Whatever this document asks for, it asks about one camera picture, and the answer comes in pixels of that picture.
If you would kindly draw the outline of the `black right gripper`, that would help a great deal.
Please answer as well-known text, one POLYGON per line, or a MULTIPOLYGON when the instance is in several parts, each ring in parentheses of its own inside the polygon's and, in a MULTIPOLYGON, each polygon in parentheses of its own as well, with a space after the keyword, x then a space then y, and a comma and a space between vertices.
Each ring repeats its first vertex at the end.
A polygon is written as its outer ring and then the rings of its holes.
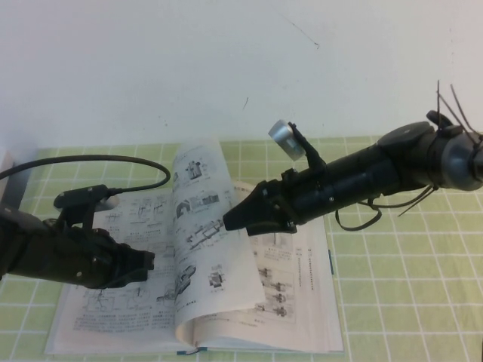
POLYGON ((333 211, 333 185, 329 170, 290 169, 282 179, 270 181, 270 203, 262 185, 235 183, 238 203, 223 216, 228 231, 244 229, 249 236, 295 234, 302 225, 333 211))

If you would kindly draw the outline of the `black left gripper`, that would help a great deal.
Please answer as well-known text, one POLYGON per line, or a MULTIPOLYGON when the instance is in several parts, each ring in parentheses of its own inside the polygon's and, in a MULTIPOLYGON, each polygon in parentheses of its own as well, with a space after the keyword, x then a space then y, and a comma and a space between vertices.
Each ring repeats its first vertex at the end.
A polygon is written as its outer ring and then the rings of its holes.
POLYGON ((155 254, 118 244, 101 229, 57 227, 42 221, 38 277, 91 289, 122 288, 147 280, 155 254))

